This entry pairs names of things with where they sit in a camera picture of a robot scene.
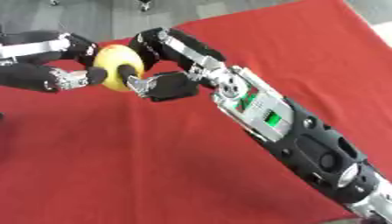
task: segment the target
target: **robotic hand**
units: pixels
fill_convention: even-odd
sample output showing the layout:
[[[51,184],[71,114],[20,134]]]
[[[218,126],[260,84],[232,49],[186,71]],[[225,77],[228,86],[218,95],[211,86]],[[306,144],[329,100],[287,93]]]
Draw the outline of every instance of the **robotic hand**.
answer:
[[[56,93],[101,83],[106,71],[92,66],[98,50],[97,44],[72,33],[0,31],[0,85]],[[87,71],[68,73],[44,65],[53,60],[77,60]]]
[[[223,113],[314,189],[366,221],[392,223],[392,185],[366,155],[249,69],[227,66],[219,52],[173,29],[141,32],[129,47],[140,55],[146,70],[160,60],[171,60],[184,69],[183,78],[212,88],[212,100]],[[149,96],[161,86],[156,77],[139,80],[131,69],[119,70],[139,96]],[[171,97],[183,95],[172,92]]]

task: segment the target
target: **red fabric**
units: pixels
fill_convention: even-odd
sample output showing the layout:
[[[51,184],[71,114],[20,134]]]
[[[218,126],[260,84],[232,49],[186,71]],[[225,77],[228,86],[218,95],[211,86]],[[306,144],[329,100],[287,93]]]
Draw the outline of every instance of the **red fabric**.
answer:
[[[392,179],[392,55],[341,1],[180,28],[335,126]],[[1,223],[316,223],[349,215],[254,143],[206,90],[159,104],[104,87],[56,95],[2,87],[0,95]]]

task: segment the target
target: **gray floor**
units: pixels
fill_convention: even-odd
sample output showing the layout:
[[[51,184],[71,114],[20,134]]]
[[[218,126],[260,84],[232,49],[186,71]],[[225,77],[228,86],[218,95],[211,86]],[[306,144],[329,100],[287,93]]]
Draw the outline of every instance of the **gray floor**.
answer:
[[[6,32],[63,29],[94,41],[134,36],[156,26],[245,11],[291,0],[156,0],[150,11],[137,0],[0,0],[0,23]],[[372,25],[392,21],[392,0],[347,0]]]

